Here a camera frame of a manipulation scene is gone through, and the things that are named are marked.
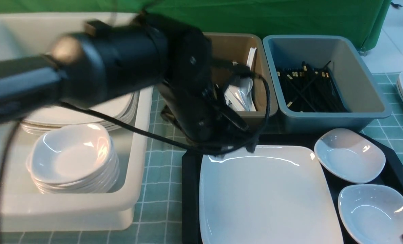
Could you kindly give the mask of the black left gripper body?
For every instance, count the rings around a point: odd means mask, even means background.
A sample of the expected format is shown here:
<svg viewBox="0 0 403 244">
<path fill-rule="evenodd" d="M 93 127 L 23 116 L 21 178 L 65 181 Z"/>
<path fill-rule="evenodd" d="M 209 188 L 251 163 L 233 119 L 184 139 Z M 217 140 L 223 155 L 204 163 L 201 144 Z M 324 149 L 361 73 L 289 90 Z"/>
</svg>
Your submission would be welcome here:
<svg viewBox="0 0 403 244">
<path fill-rule="evenodd" d="M 167 143 L 205 155 L 225 155 L 241 148 L 254 153 L 260 130 L 248 124 L 225 105 L 211 78 L 165 79 L 157 85 L 165 100 L 164 120 L 186 137 L 188 144 Z"/>
</svg>

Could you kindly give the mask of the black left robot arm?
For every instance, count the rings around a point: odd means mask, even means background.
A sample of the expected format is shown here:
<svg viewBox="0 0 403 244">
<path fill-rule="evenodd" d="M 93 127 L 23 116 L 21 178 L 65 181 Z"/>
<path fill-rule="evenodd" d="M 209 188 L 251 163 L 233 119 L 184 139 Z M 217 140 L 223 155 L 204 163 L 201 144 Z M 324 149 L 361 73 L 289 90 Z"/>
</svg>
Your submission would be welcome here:
<svg viewBox="0 0 403 244">
<path fill-rule="evenodd" d="M 0 61 L 0 124 L 50 105 L 94 114 L 95 105 L 156 86 L 166 104 L 162 118 L 190 145 L 164 142 L 206 155 L 252 153 L 259 132 L 225 104 L 213 66 L 255 76 L 214 58 L 199 28 L 160 14 L 143 12 L 118 27 L 88 21 L 83 32 L 59 37 L 49 54 Z"/>
</svg>

